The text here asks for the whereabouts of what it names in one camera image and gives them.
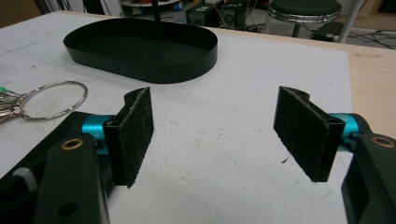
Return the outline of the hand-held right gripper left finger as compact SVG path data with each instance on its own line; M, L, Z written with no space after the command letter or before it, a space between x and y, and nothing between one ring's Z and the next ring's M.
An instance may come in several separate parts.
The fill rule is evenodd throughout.
M81 128L98 148L106 183L130 188L138 175L154 132L150 88L124 95L117 115L89 115Z

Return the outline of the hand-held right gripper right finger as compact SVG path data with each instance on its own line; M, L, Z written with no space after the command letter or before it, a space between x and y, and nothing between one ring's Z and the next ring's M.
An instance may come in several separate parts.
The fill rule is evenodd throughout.
M280 86L274 130L312 182L327 182L337 150L360 125L356 114L327 113L308 93Z

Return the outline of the black key stand with tray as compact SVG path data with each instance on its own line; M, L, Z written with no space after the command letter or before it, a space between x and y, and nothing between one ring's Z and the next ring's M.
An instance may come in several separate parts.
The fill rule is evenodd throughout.
M154 84L195 79L218 59L213 32L161 20L93 22L69 33L64 45L75 63Z

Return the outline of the white foam mat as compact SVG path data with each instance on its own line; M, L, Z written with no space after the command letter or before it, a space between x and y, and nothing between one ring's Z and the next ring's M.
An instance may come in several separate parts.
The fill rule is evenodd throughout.
M31 112L51 120L0 125L0 177L61 121L62 111L114 114L137 80L74 63L64 37L91 18L51 13L0 29L0 86L40 89ZM314 183L273 129L280 86L327 112L351 110L347 54L277 36L220 30L205 75L152 85L155 131L139 176L108 203L111 224L347 224L341 185L350 155Z

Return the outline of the black flat box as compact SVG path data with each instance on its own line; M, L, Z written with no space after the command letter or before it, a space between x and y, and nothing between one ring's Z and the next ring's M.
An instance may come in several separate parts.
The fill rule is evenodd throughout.
M333 42L334 39L341 34L343 27L344 24L337 21L325 23L311 35L311 38L314 40Z

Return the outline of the white metal stand leg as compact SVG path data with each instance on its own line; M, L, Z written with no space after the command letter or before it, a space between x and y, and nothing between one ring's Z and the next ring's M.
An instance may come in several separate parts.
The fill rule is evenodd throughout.
M352 0L350 9L347 13L346 21L344 22L343 28L338 36L337 42L338 43L345 43L347 40L347 36L349 31L356 20L361 7L363 6L365 0Z

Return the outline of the black round stool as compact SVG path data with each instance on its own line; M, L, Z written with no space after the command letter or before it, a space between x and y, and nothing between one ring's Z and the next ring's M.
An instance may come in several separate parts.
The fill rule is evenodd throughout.
M271 19L293 23L292 37L297 37L302 24L334 21L342 5L336 0L271 0L267 12Z

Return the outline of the white round table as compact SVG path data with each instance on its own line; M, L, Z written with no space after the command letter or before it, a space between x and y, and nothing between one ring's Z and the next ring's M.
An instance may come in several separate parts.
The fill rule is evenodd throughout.
M152 8L154 0L120 0L121 16L142 15L147 8ZM180 11L184 6L182 0L158 0L158 7L169 6L174 11Z

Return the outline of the black computer tower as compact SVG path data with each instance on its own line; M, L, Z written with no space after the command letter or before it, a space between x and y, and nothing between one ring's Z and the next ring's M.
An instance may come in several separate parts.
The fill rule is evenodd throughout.
M226 29L241 29L245 25L246 3L228 0L219 8L219 26Z
M197 26L217 27L219 25L219 13L215 6L200 3L186 11L187 24Z

